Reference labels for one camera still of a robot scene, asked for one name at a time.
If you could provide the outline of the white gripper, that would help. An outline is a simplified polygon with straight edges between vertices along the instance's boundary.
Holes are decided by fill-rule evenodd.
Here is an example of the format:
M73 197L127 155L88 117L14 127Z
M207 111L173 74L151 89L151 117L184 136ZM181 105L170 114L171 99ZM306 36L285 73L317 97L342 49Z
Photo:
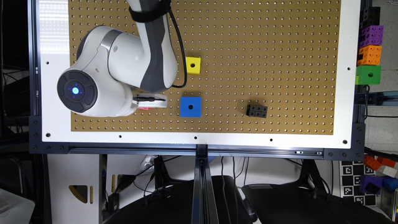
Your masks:
M163 94L139 93L133 96L139 108L166 108L167 96Z

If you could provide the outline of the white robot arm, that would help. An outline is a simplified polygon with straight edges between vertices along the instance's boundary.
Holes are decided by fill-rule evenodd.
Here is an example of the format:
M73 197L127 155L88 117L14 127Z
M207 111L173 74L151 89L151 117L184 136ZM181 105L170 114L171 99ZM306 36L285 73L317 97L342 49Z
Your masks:
M166 108L177 76L167 22L170 1L130 1L138 35L108 26L89 31L73 66L57 83L60 101L83 116L129 116L138 108Z

